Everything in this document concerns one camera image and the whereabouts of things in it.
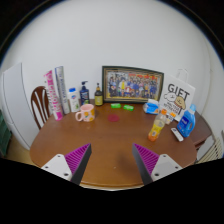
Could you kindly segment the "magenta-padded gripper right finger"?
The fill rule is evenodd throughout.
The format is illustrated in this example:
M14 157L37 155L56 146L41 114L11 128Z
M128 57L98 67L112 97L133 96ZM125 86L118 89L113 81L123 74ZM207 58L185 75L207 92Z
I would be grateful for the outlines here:
M182 169L182 167L167 154L158 155L138 144L132 145L132 154L144 185Z

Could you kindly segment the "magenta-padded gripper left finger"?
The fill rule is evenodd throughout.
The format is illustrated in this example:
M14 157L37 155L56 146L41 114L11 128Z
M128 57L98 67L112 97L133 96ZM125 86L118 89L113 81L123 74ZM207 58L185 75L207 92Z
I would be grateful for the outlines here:
M42 169L79 185L91 153L91 144L88 143L66 155L56 154Z

